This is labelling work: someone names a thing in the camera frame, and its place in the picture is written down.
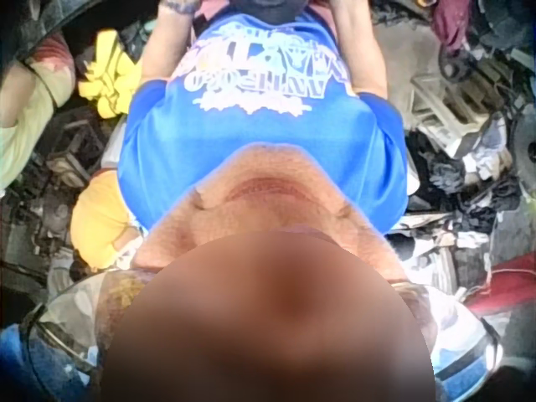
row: yellow cloth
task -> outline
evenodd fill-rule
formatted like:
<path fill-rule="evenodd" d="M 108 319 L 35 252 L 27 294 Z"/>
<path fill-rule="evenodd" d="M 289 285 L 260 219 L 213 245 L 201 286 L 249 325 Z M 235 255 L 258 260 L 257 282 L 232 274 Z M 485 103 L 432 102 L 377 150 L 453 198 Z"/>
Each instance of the yellow cloth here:
<path fill-rule="evenodd" d="M 109 119 L 127 114 L 142 78 L 141 63 L 134 64 L 123 50 L 117 31 L 107 29 L 97 35 L 95 61 L 78 83 L 80 96 L 96 101 L 99 115 Z"/>
<path fill-rule="evenodd" d="M 15 127 L 0 127 L 0 193 L 23 171 L 52 117 L 54 105 L 50 93 L 56 104 L 62 106 L 75 88 L 75 74 L 69 66 L 55 68 L 46 60 L 30 60 L 29 65 L 40 79 L 35 80 L 28 105 L 22 110 Z"/>
<path fill-rule="evenodd" d="M 113 243 L 129 223 L 117 172 L 105 171 L 94 177 L 78 197 L 70 223 L 71 241 L 92 270 L 105 269 L 119 256 Z"/>

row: blue t-shirt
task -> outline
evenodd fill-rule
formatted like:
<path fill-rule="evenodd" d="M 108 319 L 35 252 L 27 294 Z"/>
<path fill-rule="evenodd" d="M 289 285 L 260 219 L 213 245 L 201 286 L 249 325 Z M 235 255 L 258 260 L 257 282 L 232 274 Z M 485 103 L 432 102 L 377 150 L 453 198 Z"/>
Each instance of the blue t-shirt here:
<path fill-rule="evenodd" d="M 273 27 L 235 14 L 212 24 L 171 82 L 134 96 L 118 177 L 150 229 L 227 157 L 254 142 L 301 148 L 381 233 L 407 204 L 404 129 L 396 109 L 352 92 L 318 21 Z"/>

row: white graphic print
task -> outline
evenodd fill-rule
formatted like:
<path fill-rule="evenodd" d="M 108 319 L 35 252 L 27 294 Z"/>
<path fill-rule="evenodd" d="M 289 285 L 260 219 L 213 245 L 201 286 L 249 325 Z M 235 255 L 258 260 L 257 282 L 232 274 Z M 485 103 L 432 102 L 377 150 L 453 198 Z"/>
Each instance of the white graphic print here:
<path fill-rule="evenodd" d="M 291 29 L 271 31 L 232 22 L 198 40 L 175 75 L 204 111 L 239 106 L 248 114 L 265 107 L 300 116 L 312 108 L 306 99 L 323 99 L 331 78 L 353 96 L 344 63 L 327 46 L 305 40 Z"/>

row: tattoo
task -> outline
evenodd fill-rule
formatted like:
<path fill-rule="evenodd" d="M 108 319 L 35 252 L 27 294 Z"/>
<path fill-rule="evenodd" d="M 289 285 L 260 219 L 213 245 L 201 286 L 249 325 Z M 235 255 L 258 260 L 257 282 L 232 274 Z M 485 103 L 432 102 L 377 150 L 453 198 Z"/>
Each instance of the tattoo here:
<path fill-rule="evenodd" d="M 195 14 L 201 8 L 202 0 L 162 0 L 161 6 L 178 14 Z"/>

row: wristwatch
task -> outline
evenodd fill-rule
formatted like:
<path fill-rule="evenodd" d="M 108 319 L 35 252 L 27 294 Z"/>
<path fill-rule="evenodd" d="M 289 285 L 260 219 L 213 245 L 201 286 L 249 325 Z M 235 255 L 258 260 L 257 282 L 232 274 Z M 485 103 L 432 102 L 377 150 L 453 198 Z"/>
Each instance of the wristwatch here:
<path fill-rule="evenodd" d="M 201 8 L 202 0 L 161 0 L 160 5 L 178 14 L 193 15 Z"/>

